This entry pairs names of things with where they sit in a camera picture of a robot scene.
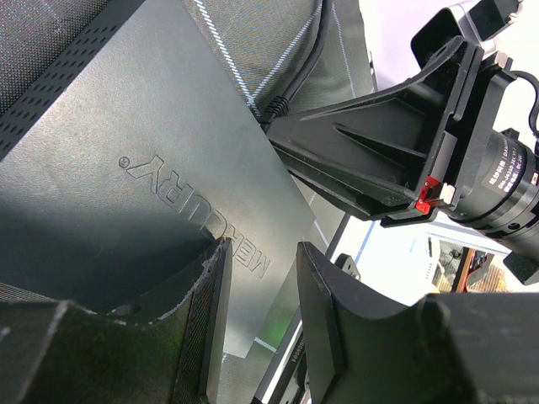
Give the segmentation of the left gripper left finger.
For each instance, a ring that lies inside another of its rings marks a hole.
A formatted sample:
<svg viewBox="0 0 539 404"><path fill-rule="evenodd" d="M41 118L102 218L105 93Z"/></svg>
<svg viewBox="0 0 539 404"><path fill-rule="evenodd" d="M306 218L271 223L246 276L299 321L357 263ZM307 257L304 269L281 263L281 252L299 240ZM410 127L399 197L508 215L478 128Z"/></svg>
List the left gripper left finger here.
<svg viewBox="0 0 539 404"><path fill-rule="evenodd" d="M107 315L69 300L1 304L4 403L213 403L232 277L214 241Z"/></svg>

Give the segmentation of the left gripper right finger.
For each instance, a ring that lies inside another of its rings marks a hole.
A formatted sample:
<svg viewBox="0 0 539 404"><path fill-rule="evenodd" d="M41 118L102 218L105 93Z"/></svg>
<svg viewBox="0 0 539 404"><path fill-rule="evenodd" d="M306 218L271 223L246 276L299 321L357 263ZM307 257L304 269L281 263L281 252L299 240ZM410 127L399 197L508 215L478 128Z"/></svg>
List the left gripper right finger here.
<svg viewBox="0 0 539 404"><path fill-rule="evenodd" d="M431 294L406 306L309 242L296 264L313 402L537 402L537 294Z"/></svg>

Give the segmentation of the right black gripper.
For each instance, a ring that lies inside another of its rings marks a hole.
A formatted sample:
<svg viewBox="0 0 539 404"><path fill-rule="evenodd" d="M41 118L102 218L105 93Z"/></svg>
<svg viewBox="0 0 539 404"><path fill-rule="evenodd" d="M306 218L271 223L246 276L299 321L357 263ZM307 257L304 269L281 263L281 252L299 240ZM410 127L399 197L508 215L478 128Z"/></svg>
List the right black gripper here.
<svg viewBox="0 0 539 404"><path fill-rule="evenodd" d="M457 36L405 82L277 118L267 136L287 169L332 205L358 219L408 219L418 215L449 128L457 144L446 183L456 201L442 211L507 247L505 265L535 284L538 155L517 131L493 124L511 83L538 81L512 70L511 60L482 59L482 48Z"/></svg>

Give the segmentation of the black network switch box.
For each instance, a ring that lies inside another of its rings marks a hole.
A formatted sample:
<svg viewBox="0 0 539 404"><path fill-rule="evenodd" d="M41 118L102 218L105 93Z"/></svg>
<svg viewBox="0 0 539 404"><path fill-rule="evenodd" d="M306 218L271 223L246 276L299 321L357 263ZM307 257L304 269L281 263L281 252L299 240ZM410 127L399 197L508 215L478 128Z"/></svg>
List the black network switch box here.
<svg viewBox="0 0 539 404"><path fill-rule="evenodd" d="M248 354L314 216L180 1L1 4L1 281L109 312L232 243L226 353Z"/></svg>

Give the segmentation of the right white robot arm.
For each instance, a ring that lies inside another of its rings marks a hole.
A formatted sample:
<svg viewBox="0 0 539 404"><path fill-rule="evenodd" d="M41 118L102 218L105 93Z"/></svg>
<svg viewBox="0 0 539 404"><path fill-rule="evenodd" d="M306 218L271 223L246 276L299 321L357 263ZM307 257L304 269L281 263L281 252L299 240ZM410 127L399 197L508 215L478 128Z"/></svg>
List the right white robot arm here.
<svg viewBox="0 0 539 404"><path fill-rule="evenodd" d="M329 203L384 227L443 212L509 250L505 266L538 281L538 151L496 131L505 89L537 79L484 44L519 1L440 10L413 38L419 73L370 95L290 114L277 98L264 131L290 173Z"/></svg>

